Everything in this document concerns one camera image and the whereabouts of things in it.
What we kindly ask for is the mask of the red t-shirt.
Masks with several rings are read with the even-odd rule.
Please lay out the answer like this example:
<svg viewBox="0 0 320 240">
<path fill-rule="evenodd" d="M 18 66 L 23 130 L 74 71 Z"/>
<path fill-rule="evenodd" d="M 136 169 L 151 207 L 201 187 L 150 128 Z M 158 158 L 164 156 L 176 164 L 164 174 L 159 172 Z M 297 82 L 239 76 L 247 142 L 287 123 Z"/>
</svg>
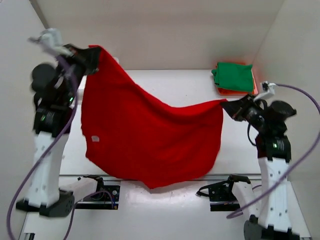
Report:
<svg viewBox="0 0 320 240">
<path fill-rule="evenodd" d="M 173 107 L 136 84 L 99 45 L 81 104 L 85 156 L 110 176 L 155 189 L 206 175 L 221 147 L 221 100 Z"/>
</svg>

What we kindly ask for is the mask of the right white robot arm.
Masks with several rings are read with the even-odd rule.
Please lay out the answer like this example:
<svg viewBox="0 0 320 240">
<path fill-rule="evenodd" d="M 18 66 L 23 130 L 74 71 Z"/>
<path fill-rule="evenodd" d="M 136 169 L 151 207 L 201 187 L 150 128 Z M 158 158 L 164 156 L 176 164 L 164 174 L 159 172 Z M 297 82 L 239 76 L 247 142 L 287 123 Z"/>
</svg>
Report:
<svg viewBox="0 0 320 240">
<path fill-rule="evenodd" d="M 262 198 L 256 195 L 249 182 L 240 180 L 224 187 L 229 200 L 237 200 L 246 218 L 243 235 L 246 240 L 299 240 L 293 232 L 288 208 L 288 180 L 291 144 L 286 136 L 285 121 L 297 111 L 284 101 L 255 100 L 253 95 L 221 103 L 235 121 L 246 121 L 257 130 L 255 147 L 261 172 Z"/>
</svg>

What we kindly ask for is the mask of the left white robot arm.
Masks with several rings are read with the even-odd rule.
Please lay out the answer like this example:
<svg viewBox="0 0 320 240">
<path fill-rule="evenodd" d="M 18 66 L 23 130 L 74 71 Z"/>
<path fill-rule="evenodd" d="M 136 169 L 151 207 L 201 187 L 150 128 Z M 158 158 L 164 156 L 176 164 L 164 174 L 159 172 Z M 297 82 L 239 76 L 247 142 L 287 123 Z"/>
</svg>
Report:
<svg viewBox="0 0 320 240">
<path fill-rule="evenodd" d="M 63 152 L 76 114 L 77 90 L 84 76 L 98 72 L 102 48 L 85 49 L 65 45 L 71 55 L 61 53 L 57 66 L 41 63 L 31 72 L 35 116 L 34 165 L 30 187 L 15 204 L 17 210 L 36 212 L 48 218 L 64 218 L 80 199 L 99 199 L 105 187 L 100 177 L 85 176 L 71 186 L 59 187 Z"/>
</svg>

